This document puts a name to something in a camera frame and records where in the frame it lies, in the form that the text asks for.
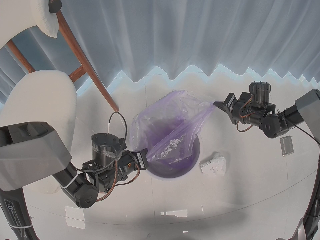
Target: blue-gray curtain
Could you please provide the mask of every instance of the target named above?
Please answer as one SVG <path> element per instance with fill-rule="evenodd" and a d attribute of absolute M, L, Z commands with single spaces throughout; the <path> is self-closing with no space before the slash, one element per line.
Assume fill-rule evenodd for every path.
<path fill-rule="evenodd" d="M 62 12 L 108 86 L 120 70 L 139 81 L 154 66 L 174 79 L 189 65 L 207 75 L 220 63 L 237 74 L 320 81 L 320 0 L 62 0 Z M 14 39 L 36 70 L 71 73 L 79 62 L 59 34 L 37 27 Z M 0 50 L 0 101 L 24 70 Z M 80 86 L 87 76 L 76 82 Z"/>

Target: purple plastic bag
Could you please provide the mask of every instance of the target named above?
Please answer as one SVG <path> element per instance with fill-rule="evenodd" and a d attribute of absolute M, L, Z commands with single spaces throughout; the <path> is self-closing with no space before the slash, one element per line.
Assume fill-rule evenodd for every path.
<path fill-rule="evenodd" d="M 175 90 L 145 108 L 129 133 L 134 150 L 147 148 L 148 162 L 175 168 L 188 163 L 192 146 L 215 106 L 185 90 Z"/>

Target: white label sticker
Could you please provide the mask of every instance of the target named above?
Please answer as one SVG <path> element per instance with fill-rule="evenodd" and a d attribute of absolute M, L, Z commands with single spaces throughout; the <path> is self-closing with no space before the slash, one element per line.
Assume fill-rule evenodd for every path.
<path fill-rule="evenodd" d="M 231 102 L 233 101 L 233 99 L 235 98 L 235 96 L 234 95 L 232 95 L 232 98 L 229 100 L 229 102 L 228 102 L 228 107 L 231 105 Z"/>
<path fill-rule="evenodd" d="M 137 156 L 138 156 L 138 159 L 139 159 L 139 163 L 140 163 L 141 168 L 144 168 L 144 163 L 143 163 L 141 154 L 140 154 L 140 153 L 137 153 Z"/>

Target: crumpled white paper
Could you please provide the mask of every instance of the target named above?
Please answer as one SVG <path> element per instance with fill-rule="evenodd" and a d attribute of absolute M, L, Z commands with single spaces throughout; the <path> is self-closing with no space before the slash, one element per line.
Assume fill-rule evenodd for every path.
<path fill-rule="evenodd" d="M 200 165 L 202 173 L 208 176 L 223 176 L 226 173 L 226 166 L 226 159 L 220 153 L 216 153 L 210 161 Z"/>

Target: white tile floor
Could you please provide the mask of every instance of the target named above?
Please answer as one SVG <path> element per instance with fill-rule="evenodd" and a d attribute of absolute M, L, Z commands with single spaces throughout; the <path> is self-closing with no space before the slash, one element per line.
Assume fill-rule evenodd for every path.
<path fill-rule="evenodd" d="M 314 82 L 296 80 L 291 75 L 281 79 L 272 70 L 261 78 L 254 71 L 239 76 L 218 66 L 208 77 L 190 66 L 173 81 L 159 68 L 138 83 L 121 72 L 107 90 L 119 105 L 130 131 L 136 114 L 172 90 L 185 89 L 223 101 L 229 92 L 237 97 L 247 92 L 252 81 L 271 83 L 270 101 L 281 111 L 302 94 L 319 88 Z M 82 94 L 77 100 L 71 150 L 72 162 L 79 167 L 91 159 L 91 135 L 107 131 L 112 113 L 95 85 L 88 81 L 86 87 L 78 91 Z M 119 117 L 113 118 L 110 131 L 119 137 L 124 135 Z M 294 153 L 283 157 L 279 138 L 268 139 L 256 127 L 239 133 L 228 116 L 216 109 L 201 131 L 201 159 L 213 152 L 222 153 L 227 160 L 224 177 L 207 178 L 198 168 L 179 181 L 164 182 L 143 171 L 133 184 L 116 188 L 107 200 L 85 209 L 85 221 L 81 221 L 85 229 L 67 225 L 65 206 L 76 205 L 62 191 L 47 195 L 25 189 L 26 202 L 40 239 L 106 235 L 116 240 L 289 238 L 309 202 L 319 157 L 317 145 L 308 136 L 298 129 L 289 134 Z M 184 210 L 186 217 L 166 215 L 172 211 L 185 213 Z M 14 239 L 0 213 L 0 238 L 10 237 Z"/>

